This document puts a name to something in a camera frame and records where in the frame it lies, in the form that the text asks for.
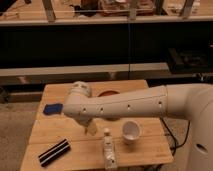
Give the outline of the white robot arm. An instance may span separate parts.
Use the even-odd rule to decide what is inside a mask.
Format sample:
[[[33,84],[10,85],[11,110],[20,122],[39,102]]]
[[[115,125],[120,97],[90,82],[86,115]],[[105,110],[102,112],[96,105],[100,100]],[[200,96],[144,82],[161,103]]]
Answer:
[[[213,84],[162,85],[93,97],[78,81],[63,104],[63,113],[81,125],[93,118],[167,117],[192,124],[186,171],[213,171]]]

